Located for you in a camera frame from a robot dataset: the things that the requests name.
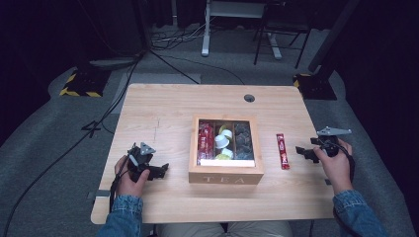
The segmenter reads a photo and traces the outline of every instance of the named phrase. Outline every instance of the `person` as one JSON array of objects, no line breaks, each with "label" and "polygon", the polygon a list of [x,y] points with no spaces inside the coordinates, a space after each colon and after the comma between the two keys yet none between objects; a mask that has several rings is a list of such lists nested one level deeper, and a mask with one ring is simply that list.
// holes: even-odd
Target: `person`
[{"label": "person", "polygon": [[[352,146],[343,140],[339,143],[350,155]],[[319,147],[313,152],[320,159],[323,170],[329,178],[333,191],[333,203],[336,218],[341,224],[341,236],[387,236],[373,210],[367,205],[362,195],[354,190],[350,181],[350,166],[346,154],[341,150],[331,158]],[[124,158],[115,166],[120,169]],[[138,182],[134,183],[128,175],[123,175],[117,189],[112,212],[97,236],[141,236],[142,189],[149,172],[144,171]],[[219,223],[174,223],[157,225],[159,237],[247,237],[247,236],[293,236],[287,221],[243,221],[230,222],[227,232]]]}]

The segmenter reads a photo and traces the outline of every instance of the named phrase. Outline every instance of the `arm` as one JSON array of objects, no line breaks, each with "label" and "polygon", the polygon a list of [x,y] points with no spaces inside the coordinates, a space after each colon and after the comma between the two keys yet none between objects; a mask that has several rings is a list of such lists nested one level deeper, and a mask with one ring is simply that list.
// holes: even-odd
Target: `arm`
[{"label": "arm", "polygon": [[[117,173],[126,157],[120,159],[115,166]],[[142,189],[147,181],[149,171],[142,172],[135,183],[126,174],[126,165],[123,168],[121,182],[117,188],[112,212],[108,214],[105,225],[99,230],[97,236],[141,236],[142,224]]]},{"label": "arm", "polygon": [[[339,143],[352,155],[350,144],[342,140],[339,140]],[[339,151],[335,157],[328,157],[318,147],[313,150],[323,165],[324,173],[332,183],[335,194],[333,198],[335,213],[338,220],[342,222],[340,223],[341,227],[343,224],[359,236],[386,236],[385,230],[373,210],[352,186],[349,176],[349,161],[345,153]],[[341,235],[348,236],[349,233],[345,228],[341,228]]]}]

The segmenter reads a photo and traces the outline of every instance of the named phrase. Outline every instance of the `hand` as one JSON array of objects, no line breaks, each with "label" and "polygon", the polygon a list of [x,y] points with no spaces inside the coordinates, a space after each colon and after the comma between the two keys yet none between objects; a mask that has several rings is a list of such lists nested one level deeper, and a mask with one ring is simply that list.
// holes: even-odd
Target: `hand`
[{"label": "hand", "polygon": [[[349,143],[339,139],[339,144],[352,155],[352,146]],[[313,151],[320,159],[324,173],[332,183],[335,195],[354,188],[349,177],[349,161],[342,150],[339,150],[339,153],[334,157],[327,156],[319,147],[314,147]]]},{"label": "hand", "polygon": [[[115,165],[115,174],[117,174],[118,171],[120,170],[121,165],[123,164],[125,158],[126,156],[123,156]],[[143,171],[138,181],[135,183],[129,177],[129,174],[127,172],[128,170],[127,164],[128,164],[128,161],[126,161],[123,171],[121,172],[122,176],[121,176],[121,180],[118,185],[118,188],[117,188],[117,196],[129,195],[129,196],[135,196],[135,197],[141,198],[142,189],[145,186],[145,182],[148,179],[148,175],[150,174],[150,171],[149,170]]]}]

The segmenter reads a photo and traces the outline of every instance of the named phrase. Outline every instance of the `table top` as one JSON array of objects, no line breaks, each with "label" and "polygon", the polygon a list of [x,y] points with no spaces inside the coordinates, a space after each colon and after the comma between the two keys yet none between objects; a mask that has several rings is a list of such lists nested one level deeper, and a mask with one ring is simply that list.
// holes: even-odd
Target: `table top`
[{"label": "table top", "polygon": [[[244,100],[253,95],[252,103]],[[256,118],[265,174],[258,185],[190,184],[193,116]],[[291,168],[281,169],[276,134],[283,133]],[[152,166],[169,163],[161,180],[146,183],[144,223],[222,222],[332,218],[333,190],[321,164],[296,154],[312,148],[316,132],[303,99],[292,86],[131,84],[99,190],[108,190],[114,166],[133,143],[156,150]],[[96,197],[93,223],[105,223],[109,198]]]}]

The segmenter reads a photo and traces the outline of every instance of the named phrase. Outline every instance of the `wooden box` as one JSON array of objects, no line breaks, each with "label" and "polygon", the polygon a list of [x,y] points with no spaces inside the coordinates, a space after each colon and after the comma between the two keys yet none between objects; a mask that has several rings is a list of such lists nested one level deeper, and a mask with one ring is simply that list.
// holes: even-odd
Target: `wooden box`
[{"label": "wooden box", "polygon": [[[228,139],[226,147],[224,143],[215,141],[224,134]],[[194,116],[189,183],[257,185],[263,175],[254,117]]]}]

